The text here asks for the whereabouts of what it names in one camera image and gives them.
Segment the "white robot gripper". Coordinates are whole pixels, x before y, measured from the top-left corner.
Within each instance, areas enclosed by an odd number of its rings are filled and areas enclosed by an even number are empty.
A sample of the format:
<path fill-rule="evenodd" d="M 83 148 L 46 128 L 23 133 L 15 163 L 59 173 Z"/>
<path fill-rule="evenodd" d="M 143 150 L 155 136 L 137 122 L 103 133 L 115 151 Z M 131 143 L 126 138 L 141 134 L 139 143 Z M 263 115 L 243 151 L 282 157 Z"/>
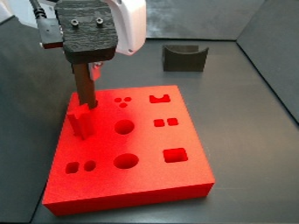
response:
<path fill-rule="evenodd" d="M 146 0 L 104 0 L 112 12 L 116 27 L 116 52 L 134 55 L 146 42 Z M 100 75 L 103 62 L 88 65 L 90 78 L 95 81 Z"/>

